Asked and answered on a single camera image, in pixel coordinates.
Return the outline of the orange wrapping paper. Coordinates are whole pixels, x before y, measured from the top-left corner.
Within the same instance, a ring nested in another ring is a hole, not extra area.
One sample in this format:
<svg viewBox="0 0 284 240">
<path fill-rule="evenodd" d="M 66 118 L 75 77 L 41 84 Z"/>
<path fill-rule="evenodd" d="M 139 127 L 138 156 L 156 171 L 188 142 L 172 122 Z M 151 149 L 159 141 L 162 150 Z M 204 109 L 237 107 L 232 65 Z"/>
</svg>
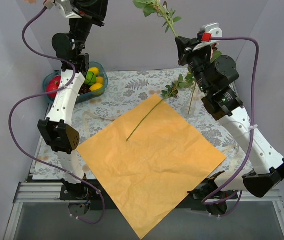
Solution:
<svg viewBox="0 0 284 240">
<path fill-rule="evenodd" d="M 158 95 L 120 116 L 77 150 L 139 238 L 225 160 Z"/>
</svg>

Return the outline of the cream printed ribbon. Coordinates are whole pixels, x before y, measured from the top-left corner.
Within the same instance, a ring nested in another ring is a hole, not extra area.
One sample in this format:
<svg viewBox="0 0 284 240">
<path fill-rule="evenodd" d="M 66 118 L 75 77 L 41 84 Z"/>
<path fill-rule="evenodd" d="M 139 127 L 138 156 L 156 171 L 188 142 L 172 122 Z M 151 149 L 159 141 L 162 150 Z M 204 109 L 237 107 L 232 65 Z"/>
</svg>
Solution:
<svg viewBox="0 0 284 240">
<path fill-rule="evenodd" d="M 104 129 L 110 123 L 114 122 L 119 116 L 98 116 L 89 110 L 84 111 L 82 114 L 82 125 L 84 129 L 84 136 L 89 139 L 91 135 L 96 134 Z"/>
</svg>

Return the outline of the white rose stem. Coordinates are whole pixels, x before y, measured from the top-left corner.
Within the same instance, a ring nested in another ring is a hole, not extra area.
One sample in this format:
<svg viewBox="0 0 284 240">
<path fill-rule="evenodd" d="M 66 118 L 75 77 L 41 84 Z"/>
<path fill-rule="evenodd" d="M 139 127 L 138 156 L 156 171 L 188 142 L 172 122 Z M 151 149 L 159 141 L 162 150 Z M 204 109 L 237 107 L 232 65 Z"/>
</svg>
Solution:
<svg viewBox="0 0 284 240">
<path fill-rule="evenodd" d="M 171 30 L 175 38 L 179 36 L 175 30 L 175 24 L 179 22 L 182 17 L 176 15 L 175 9 L 169 8 L 167 1 L 133 0 L 132 2 L 137 9 L 140 9 L 143 12 L 145 18 L 153 14 L 157 15 L 158 18 L 164 20 L 162 28 L 166 27 L 166 33 Z"/>
</svg>

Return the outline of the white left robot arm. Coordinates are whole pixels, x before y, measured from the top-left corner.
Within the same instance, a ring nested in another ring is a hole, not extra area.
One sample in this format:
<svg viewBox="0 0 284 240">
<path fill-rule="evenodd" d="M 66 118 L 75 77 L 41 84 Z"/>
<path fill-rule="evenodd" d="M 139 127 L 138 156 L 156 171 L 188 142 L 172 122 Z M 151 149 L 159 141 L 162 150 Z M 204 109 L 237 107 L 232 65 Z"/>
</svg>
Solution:
<svg viewBox="0 0 284 240">
<path fill-rule="evenodd" d="M 62 62 L 61 80 L 50 112 L 37 126 L 45 143 L 57 154 L 66 170 L 62 179 L 66 191 L 77 200 L 83 200 L 89 195 L 89 188 L 81 182 L 86 174 L 76 151 L 80 134 L 72 127 L 72 115 L 89 70 L 89 55 L 82 51 L 92 26 L 104 26 L 108 1 L 55 0 L 53 3 L 69 19 L 69 32 L 52 37 L 52 47 Z"/>
</svg>

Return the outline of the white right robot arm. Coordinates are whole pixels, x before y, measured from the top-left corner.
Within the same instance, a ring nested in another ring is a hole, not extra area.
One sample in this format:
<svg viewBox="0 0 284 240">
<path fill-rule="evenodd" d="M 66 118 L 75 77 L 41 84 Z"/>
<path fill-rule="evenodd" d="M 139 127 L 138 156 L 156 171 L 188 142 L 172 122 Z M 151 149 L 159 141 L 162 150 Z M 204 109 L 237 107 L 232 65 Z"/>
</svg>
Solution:
<svg viewBox="0 0 284 240">
<path fill-rule="evenodd" d="M 248 191 L 262 198 L 284 180 L 284 156 L 266 140 L 255 124 L 255 90 L 251 89 L 251 113 L 248 114 L 231 84 L 239 78 L 233 58 L 221 55 L 211 60 L 211 46 L 223 37 L 204 33 L 197 38 L 175 38 L 178 63 L 188 65 L 204 98 L 206 111 L 224 127 L 246 155 L 239 169 L 227 175 L 219 172 L 211 177 L 205 189 L 210 198 L 219 199 L 227 191 Z"/>
</svg>

